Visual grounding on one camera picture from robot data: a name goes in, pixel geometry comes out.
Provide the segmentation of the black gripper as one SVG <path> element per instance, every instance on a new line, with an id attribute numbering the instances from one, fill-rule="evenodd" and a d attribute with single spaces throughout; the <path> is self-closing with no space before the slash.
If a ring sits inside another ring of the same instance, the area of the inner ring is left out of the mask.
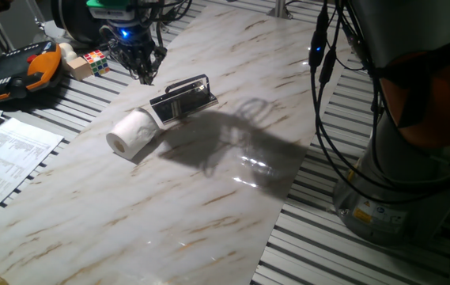
<path id="1" fill-rule="evenodd" d="M 130 71 L 133 79 L 151 85 L 168 50 L 155 46 L 150 22 L 108 20 L 107 27 L 108 48 L 115 60 Z"/>

